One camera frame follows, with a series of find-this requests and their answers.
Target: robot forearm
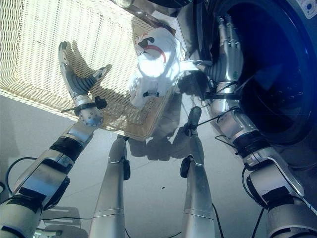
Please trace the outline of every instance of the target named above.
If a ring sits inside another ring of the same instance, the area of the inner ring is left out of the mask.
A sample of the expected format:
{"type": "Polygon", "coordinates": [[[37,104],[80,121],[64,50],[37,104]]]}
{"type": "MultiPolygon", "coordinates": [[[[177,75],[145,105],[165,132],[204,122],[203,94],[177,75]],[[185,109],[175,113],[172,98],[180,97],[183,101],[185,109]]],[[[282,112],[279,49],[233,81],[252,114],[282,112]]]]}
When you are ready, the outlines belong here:
{"type": "Polygon", "coordinates": [[[79,119],[19,177],[14,195],[1,204],[1,238],[33,237],[42,211],[59,202],[70,182],[67,174],[104,121],[100,109],[106,107],[106,101],[95,97],[93,102],[87,94],[106,69],[86,79],[78,78],[67,60],[66,46],[66,42],[59,46],[59,63],[79,119]]]}

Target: silver metal tube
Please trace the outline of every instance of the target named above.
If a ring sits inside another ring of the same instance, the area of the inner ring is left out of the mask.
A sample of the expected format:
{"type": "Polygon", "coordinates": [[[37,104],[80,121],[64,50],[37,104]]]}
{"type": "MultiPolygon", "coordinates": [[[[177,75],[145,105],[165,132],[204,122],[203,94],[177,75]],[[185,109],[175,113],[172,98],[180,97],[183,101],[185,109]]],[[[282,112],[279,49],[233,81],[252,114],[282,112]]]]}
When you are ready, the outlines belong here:
{"type": "Polygon", "coordinates": [[[108,163],[89,238],[124,238],[123,164],[108,163]]]}
{"type": "Polygon", "coordinates": [[[182,237],[214,238],[211,193],[203,165],[190,163],[183,214],[182,237]]]}

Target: white sticker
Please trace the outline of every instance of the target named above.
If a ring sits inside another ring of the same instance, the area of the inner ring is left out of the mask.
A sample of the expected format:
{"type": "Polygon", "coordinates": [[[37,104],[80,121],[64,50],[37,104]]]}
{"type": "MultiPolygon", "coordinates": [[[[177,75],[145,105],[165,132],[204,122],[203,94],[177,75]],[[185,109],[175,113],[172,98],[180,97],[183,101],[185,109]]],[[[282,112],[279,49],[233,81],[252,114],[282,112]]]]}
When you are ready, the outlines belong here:
{"type": "Polygon", "coordinates": [[[301,6],[307,19],[313,18],[317,14],[317,0],[296,0],[301,6]]]}

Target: white stuffed toy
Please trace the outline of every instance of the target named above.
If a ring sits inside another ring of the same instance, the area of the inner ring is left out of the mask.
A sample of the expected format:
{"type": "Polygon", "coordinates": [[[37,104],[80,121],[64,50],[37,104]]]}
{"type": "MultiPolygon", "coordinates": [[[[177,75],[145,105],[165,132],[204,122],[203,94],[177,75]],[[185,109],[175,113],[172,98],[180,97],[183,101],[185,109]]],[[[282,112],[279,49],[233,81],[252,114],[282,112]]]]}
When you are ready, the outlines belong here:
{"type": "Polygon", "coordinates": [[[142,108],[149,97],[163,97],[185,70],[198,70],[193,61],[183,61],[185,51],[165,28],[144,33],[135,42],[138,68],[129,80],[130,102],[142,108]]]}

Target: black band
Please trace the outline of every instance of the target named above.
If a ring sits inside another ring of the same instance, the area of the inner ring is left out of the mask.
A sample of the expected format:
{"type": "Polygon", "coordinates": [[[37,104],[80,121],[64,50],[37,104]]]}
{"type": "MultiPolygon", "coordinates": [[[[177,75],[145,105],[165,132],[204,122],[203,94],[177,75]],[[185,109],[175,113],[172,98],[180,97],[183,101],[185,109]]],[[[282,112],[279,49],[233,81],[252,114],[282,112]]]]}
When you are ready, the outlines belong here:
{"type": "Polygon", "coordinates": [[[247,177],[247,186],[249,188],[250,193],[252,194],[252,196],[254,197],[254,199],[265,209],[267,209],[267,205],[265,202],[263,202],[263,200],[261,199],[260,195],[258,194],[257,190],[255,189],[255,187],[253,186],[253,183],[250,179],[250,176],[247,177]]]}
{"type": "Polygon", "coordinates": [[[5,231],[5,232],[9,232],[11,234],[14,234],[16,237],[19,237],[19,238],[26,238],[24,235],[22,235],[20,232],[18,232],[17,230],[13,229],[13,228],[10,228],[10,227],[6,227],[6,226],[3,226],[1,228],[2,231],[5,231]]]}
{"type": "Polygon", "coordinates": [[[239,96],[237,94],[215,94],[211,96],[211,99],[228,99],[228,100],[238,100],[239,96]]]}
{"type": "Polygon", "coordinates": [[[86,108],[92,108],[92,107],[95,107],[95,106],[96,106],[96,103],[85,103],[85,104],[79,105],[75,109],[75,115],[79,116],[79,113],[80,113],[81,110],[86,109],[86,108]]]}
{"type": "Polygon", "coordinates": [[[235,139],[233,142],[239,155],[244,158],[253,152],[269,147],[270,144],[258,130],[243,134],[235,139]]]}
{"type": "Polygon", "coordinates": [[[42,212],[42,204],[41,202],[36,198],[30,198],[23,195],[15,195],[8,201],[7,204],[12,205],[20,205],[23,207],[26,207],[33,211],[34,213],[37,213],[37,211],[40,209],[42,212]]]}
{"type": "Polygon", "coordinates": [[[77,140],[69,137],[60,137],[50,149],[67,155],[73,162],[75,162],[84,148],[77,140]]]}

